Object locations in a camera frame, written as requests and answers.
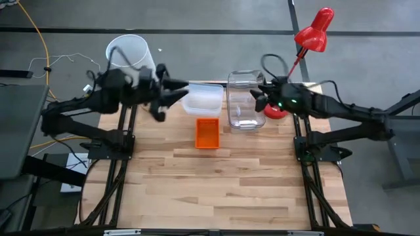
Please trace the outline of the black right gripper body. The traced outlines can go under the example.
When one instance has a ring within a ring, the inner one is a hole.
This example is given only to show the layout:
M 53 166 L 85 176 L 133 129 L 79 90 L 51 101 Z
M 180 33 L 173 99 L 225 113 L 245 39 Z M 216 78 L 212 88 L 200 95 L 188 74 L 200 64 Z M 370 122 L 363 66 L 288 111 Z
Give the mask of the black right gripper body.
M 288 76 L 279 76 L 271 80 L 271 83 L 266 86 L 266 93 L 271 104 L 297 114 L 298 87 L 289 82 Z

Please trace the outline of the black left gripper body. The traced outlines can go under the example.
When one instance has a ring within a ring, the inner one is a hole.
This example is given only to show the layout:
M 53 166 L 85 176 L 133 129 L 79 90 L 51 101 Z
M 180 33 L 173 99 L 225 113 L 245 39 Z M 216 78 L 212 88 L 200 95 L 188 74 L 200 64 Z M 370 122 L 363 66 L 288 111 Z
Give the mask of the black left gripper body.
M 157 122 L 164 122 L 166 113 L 161 106 L 163 98 L 163 76 L 167 73 L 165 64 L 158 64 L 156 70 L 142 66 L 138 76 L 139 104 L 149 105 L 148 111 Z

